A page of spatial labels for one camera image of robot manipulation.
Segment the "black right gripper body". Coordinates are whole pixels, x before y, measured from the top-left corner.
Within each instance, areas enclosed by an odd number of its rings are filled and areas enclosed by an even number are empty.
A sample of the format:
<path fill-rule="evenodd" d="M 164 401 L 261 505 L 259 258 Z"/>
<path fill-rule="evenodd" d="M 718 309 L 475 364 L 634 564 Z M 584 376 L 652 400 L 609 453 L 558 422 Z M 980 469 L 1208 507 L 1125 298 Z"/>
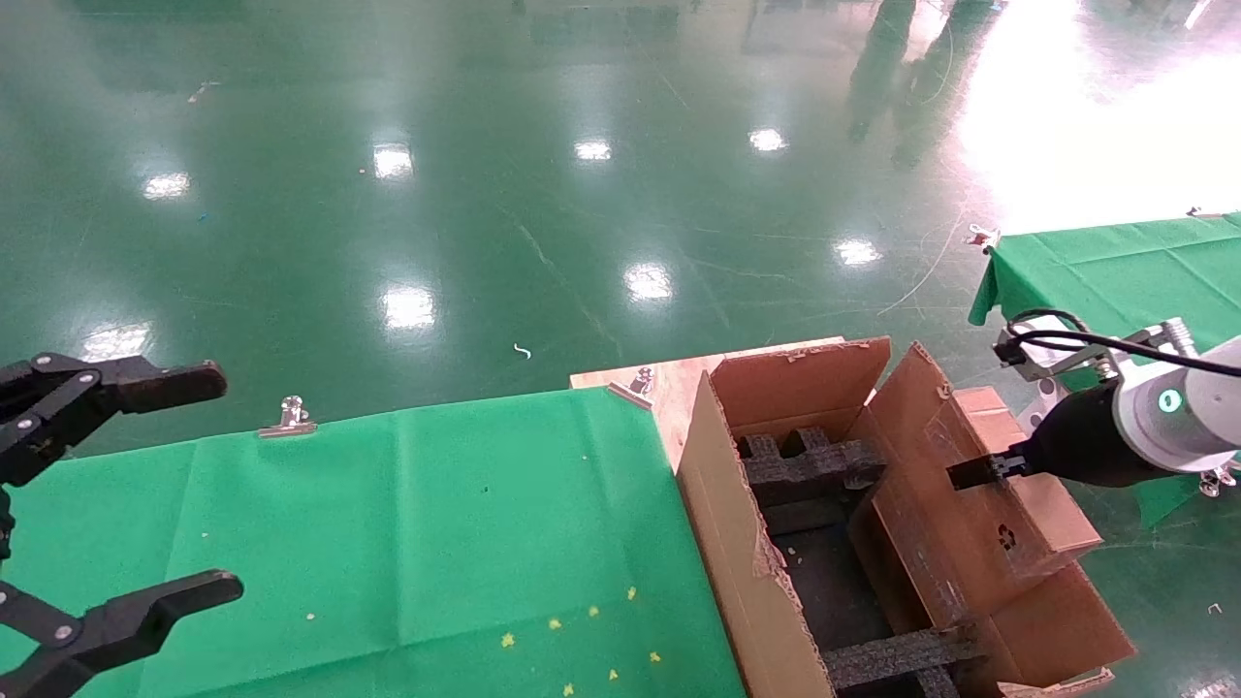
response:
<path fill-rule="evenodd" d="M 1165 478 L 1165 471 L 1131 450 L 1119 433 L 1113 414 L 1118 388 L 1103 383 L 1064 397 L 1021 443 L 1028 469 L 1104 488 Z"/>

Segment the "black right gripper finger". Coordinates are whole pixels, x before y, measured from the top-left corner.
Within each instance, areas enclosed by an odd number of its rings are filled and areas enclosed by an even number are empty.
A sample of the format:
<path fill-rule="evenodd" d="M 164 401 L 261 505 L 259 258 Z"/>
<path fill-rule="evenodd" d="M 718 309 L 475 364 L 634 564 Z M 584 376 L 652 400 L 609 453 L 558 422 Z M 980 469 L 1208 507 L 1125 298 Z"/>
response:
<path fill-rule="evenodd" d="M 1001 455 L 985 455 L 951 465 L 947 473 L 953 491 L 967 491 L 968 488 L 1001 483 L 1015 477 L 1028 477 L 1033 474 L 1033 469 L 1018 450 L 1010 448 Z"/>

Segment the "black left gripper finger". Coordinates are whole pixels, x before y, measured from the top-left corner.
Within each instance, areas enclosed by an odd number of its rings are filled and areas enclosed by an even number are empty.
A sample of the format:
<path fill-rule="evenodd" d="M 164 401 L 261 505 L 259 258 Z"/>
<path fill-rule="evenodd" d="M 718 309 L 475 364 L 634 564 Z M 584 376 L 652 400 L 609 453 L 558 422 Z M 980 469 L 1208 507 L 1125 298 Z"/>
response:
<path fill-rule="evenodd" d="M 24 487 L 119 414 L 150 414 L 223 397 L 215 361 L 156 366 L 141 355 L 79 361 L 36 355 L 1 370 L 1 482 Z"/>
<path fill-rule="evenodd" d="M 244 584 L 226 570 L 206 570 L 141 587 L 65 614 L 32 592 L 2 582 L 1 622 L 36 642 L 1 677 L 5 697 L 72 697 L 101 673 L 163 650 L 181 619 L 240 600 Z"/>

